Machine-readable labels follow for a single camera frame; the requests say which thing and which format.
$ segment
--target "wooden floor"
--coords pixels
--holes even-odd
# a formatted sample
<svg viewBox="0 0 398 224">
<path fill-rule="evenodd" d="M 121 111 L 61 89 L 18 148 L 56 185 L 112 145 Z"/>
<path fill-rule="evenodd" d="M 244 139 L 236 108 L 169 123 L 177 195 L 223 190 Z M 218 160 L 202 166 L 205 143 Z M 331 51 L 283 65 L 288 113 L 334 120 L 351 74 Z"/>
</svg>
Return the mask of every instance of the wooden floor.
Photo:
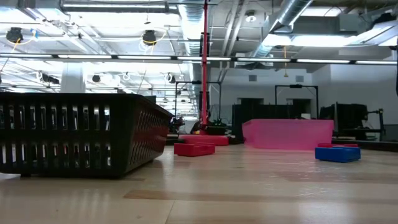
<svg viewBox="0 0 398 224">
<path fill-rule="evenodd" d="M 398 223 L 398 154 L 358 162 L 242 145 L 162 157 L 121 180 L 0 174 L 1 224 Z"/>
</svg>

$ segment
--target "metal stand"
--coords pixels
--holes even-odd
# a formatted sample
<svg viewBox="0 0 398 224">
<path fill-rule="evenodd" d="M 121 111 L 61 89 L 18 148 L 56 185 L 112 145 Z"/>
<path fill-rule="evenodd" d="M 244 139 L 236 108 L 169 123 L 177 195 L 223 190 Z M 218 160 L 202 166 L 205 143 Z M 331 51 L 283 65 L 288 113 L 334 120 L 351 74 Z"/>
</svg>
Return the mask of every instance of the metal stand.
<svg viewBox="0 0 398 224">
<path fill-rule="evenodd" d="M 201 85 L 201 90 L 203 92 L 202 94 L 202 104 L 201 104 L 201 117 L 202 117 L 202 126 L 203 129 L 206 128 L 207 125 L 207 7 L 208 3 L 207 0 L 205 0 L 205 4 L 203 5 L 203 13 L 204 13 L 204 28 L 203 28 L 203 52 L 201 56 L 201 67 L 202 67 L 202 75 L 201 75 L 201 80 L 202 80 L 202 85 Z"/>
<path fill-rule="evenodd" d="M 179 83 L 189 83 L 189 84 L 192 84 L 192 85 L 200 85 L 200 84 L 202 84 L 201 81 L 192 81 L 192 82 L 177 81 L 177 82 L 175 82 L 174 117 L 177 117 L 177 92 L 178 92 L 177 86 L 178 86 Z M 206 84 L 218 84 L 218 86 L 220 88 L 220 97 L 218 99 L 218 103 L 219 103 L 219 106 L 220 106 L 220 109 L 218 110 L 218 119 L 220 119 L 221 118 L 221 82 L 207 82 Z"/>
<path fill-rule="evenodd" d="M 277 89 L 278 87 L 289 87 L 289 88 L 314 88 L 316 93 L 315 97 L 317 99 L 317 119 L 319 119 L 319 99 L 318 99 L 318 86 L 313 86 L 313 85 L 276 85 L 275 86 L 275 105 L 278 105 L 278 92 Z"/>
</svg>

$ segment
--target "ceiling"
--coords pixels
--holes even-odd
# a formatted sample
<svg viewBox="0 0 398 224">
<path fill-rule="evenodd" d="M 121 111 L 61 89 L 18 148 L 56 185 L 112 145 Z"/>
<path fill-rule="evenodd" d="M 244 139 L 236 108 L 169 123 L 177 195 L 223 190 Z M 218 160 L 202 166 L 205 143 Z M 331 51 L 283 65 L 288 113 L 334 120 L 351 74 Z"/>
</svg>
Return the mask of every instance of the ceiling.
<svg viewBox="0 0 398 224">
<path fill-rule="evenodd" d="M 241 6 L 233 17 L 233 5 L 237 1 L 212 1 L 209 10 L 210 56 L 220 56 L 226 36 L 228 22 L 234 20 L 237 27 Z M 393 7 L 396 1 L 332 1 L 315 0 L 302 14 L 305 16 L 336 17 L 339 14 L 353 14 L 374 11 L 384 7 Z M 248 1 L 246 12 L 253 10 L 256 20 L 247 22 L 243 19 L 237 41 L 235 41 L 231 55 L 247 54 L 256 49 L 262 42 L 264 21 L 267 16 L 277 13 L 281 1 Z M 6 34 L 11 27 L 22 28 L 24 40 L 21 44 L 10 43 Z M 154 30 L 157 42 L 148 47 L 142 43 L 145 30 Z M 12 7 L 0 7 L 0 52 L 14 52 L 23 54 L 113 54 L 113 55 L 186 55 L 186 33 L 182 29 L 182 18 L 177 14 L 162 13 L 115 13 L 115 12 L 62 12 L 54 9 L 38 9 L 26 11 Z M 388 47 L 308 47 L 286 46 L 273 47 L 273 57 L 287 58 L 324 58 L 324 59 L 384 59 L 391 51 Z M 11 91 L 43 91 L 59 92 L 59 85 L 45 83 L 38 79 L 38 72 L 45 73 L 62 82 L 62 61 L 21 60 L 16 58 L 0 58 L 0 65 L 5 65 L 1 72 L 1 85 L 43 86 L 43 88 L 8 88 Z M 217 81 L 221 72 L 219 63 L 212 63 L 211 80 Z M 88 92 L 113 92 L 112 87 L 125 88 L 126 91 L 142 95 L 157 95 L 159 104 L 174 112 L 172 103 L 175 85 L 169 83 L 165 76 L 172 75 L 177 81 L 192 81 L 191 63 L 130 63 L 130 62 L 85 62 Z M 288 73 L 308 75 L 318 69 L 319 65 L 292 65 Z M 261 85 L 269 79 L 280 77 L 284 72 L 284 64 L 273 64 L 267 69 L 256 70 L 253 73 L 266 73 L 266 77 L 259 79 L 256 84 L 248 82 L 248 71 L 229 67 L 225 78 L 225 85 L 247 83 L 247 85 Z M 93 75 L 99 75 L 101 82 L 92 81 Z M 195 116 L 197 104 L 195 88 L 191 84 L 181 88 L 178 114 Z"/>
</svg>

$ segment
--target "blue box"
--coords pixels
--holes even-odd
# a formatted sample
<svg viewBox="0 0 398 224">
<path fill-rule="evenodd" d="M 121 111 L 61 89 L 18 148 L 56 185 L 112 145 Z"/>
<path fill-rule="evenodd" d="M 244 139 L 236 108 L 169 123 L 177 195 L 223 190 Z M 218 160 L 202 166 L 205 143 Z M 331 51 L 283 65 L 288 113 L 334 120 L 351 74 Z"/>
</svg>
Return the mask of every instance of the blue box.
<svg viewBox="0 0 398 224">
<path fill-rule="evenodd" d="M 361 158 L 361 149 L 358 147 L 316 147 L 315 158 L 332 162 L 352 162 Z"/>
</svg>

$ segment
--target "black metal frame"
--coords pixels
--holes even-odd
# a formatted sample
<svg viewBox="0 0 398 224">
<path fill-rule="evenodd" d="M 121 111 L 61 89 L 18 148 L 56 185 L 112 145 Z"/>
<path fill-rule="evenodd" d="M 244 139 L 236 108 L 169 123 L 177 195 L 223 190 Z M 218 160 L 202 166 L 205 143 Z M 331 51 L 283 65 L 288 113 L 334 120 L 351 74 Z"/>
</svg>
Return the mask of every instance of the black metal frame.
<svg viewBox="0 0 398 224">
<path fill-rule="evenodd" d="M 376 111 L 368 111 L 368 114 L 378 114 L 379 115 L 379 122 L 380 122 L 380 129 L 343 129 L 339 130 L 338 129 L 338 102 L 335 103 L 335 127 L 337 127 L 337 133 L 341 132 L 344 133 L 344 131 L 358 131 L 362 133 L 380 133 L 380 140 L 382 141 L 382 136 L 383 133 L 386 131 L 384 128 L 384 118 L 383 118 L 383 109 L 378 109 Z"/>
<path fill-rule="evenodd" d="M 177 117 L 177 92 L 178 92 L 177 86 L 180 83 L 189 83 L 189 84 L 192 84 L 192 85 L 201 85 L 201 81 L 191 81 L 191 82 L 189 82 L 189 81 L 177 81 L 177 82 L 175 82 L 175 101 L 174 101 L 174 117 L 175 118 Z M 221 82 L 206 82 L 206 83 L 207 84 L 218 84 L 218 86 L 220 88 L 220 96 L 219 96 L 219 99 L 218 99 L 218 104 L 219 104 L 219 107 L 220 107 L 220 109 L 218 110 L 218 119 L 220 119 L 221 118 Z"/>
<path fill-rule="evenodd" d="M 289 88 L 314 88 L 316 93 L 315 97 L 317 99 L 317 119 L 319 119 L 319 98 L 318 98 L 318 86 L 315 85 L 276 85 L 275 86 L 275 105 L 278 105 L 278 87 L 289 87 Z"/>
</svg>

